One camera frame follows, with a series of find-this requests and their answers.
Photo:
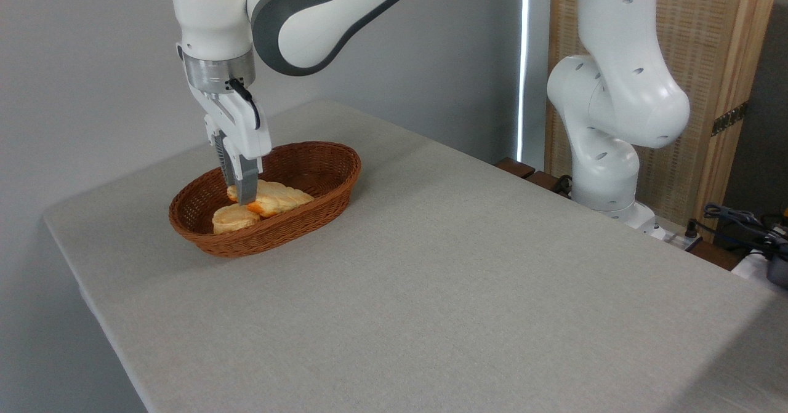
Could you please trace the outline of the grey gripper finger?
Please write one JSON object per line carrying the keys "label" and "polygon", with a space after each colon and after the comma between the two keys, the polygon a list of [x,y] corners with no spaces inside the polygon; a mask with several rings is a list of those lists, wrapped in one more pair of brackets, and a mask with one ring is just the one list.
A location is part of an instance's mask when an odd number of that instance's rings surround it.
{"label": "grey gripper finger", "polygon": [[225,146],[225,138],[226,135],[222,130],[214,130],[212,135],[212,145],[217,153],[217,157],[219,158],[220,169],[222,170],[222,174],[224,177],[224,181],[226,186],[230,188],[231,186],[236,185],[236,177],[234,174],[233,168],[233,161],[231,160],[231,156]]}
{"label": "grey gripper finger", "polygon": [[236,197],[240,205],[254,202],[258,193],[259,174],[262,171],[262,158],[247,159],[234,147],[229,138],[225,139],[225,146],[233,161],[236,177]]}

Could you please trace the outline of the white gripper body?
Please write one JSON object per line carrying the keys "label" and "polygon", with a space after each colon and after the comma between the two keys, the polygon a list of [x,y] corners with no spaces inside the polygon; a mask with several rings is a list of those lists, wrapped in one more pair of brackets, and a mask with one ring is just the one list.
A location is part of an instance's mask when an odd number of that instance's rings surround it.
{"label": "white gripper body", "polygon": [[247,159],[264,157],[272,149],[267,119],[257,107],[244,83],[229,82],[220,94],[201,91],[191,84],[192,95],[205,111],[203,118],[209,144],[214,130],[222,130],[239,152]]}

